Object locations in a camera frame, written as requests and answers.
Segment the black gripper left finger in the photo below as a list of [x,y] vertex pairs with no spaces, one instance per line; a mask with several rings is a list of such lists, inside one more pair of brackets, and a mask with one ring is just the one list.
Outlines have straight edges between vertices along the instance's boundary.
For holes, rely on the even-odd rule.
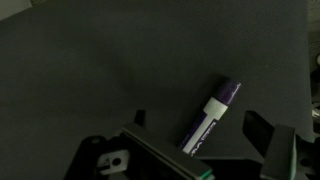
[[186,180],[214,180],[212,169],[208,165],[193,159],[143,127],[132,123],[123,126],[122,132],[182,178]]

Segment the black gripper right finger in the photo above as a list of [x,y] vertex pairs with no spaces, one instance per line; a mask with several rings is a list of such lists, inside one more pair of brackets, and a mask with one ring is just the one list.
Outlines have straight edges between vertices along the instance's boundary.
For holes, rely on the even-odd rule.
[[264,158],[261,180],[293,180],[296,174],[295,129],[286,125],[272,126],[254,111],[244,115],[242,131]]

